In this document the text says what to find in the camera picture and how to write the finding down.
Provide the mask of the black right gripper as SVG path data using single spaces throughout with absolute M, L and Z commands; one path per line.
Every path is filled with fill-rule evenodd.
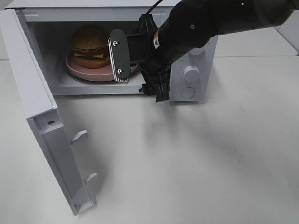
M 139 89 L 156 102 L 170 99 L 170 64 L 210 39 L 210 27 L 200 23 L 163 23 L 157 27 L 152 14 L 142 14 L 128 36 L 131 62 L 141 66 L 145 83 Z

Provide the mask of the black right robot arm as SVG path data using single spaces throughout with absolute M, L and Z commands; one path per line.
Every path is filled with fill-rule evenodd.
M 131 62 L 144 78 L 140 92 L 169 99 L 170 67 L 216 35 L 276 27 L 298 10 L 296 0 L 182 0 L 157 26 L 150 12 L 141 15 L 128 36 Z

